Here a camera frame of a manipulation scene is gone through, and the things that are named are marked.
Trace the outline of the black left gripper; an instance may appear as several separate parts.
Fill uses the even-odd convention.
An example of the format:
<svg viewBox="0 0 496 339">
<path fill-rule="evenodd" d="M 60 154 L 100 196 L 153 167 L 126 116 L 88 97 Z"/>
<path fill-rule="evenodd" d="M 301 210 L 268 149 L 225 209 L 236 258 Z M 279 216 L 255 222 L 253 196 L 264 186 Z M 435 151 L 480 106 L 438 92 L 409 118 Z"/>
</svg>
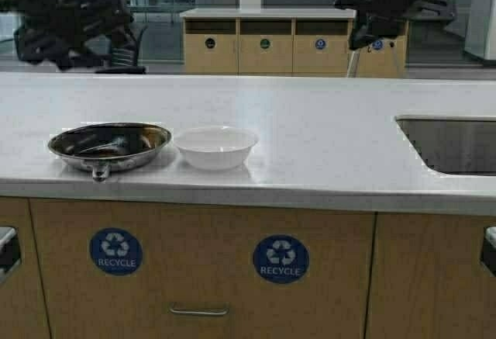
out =
<svg viewBox="0 0 496 339">
<path fill-rule="evenodd" d="M 103 58 L 89 41 L 104 36 L 124 47 L 134 40 L 126 0 L 1 0 L 1 11 L 22 17 L 13 41 L 18 59 L 31 65 L 49 61 L 62 71 L 100 67 Z"/>
</svg>

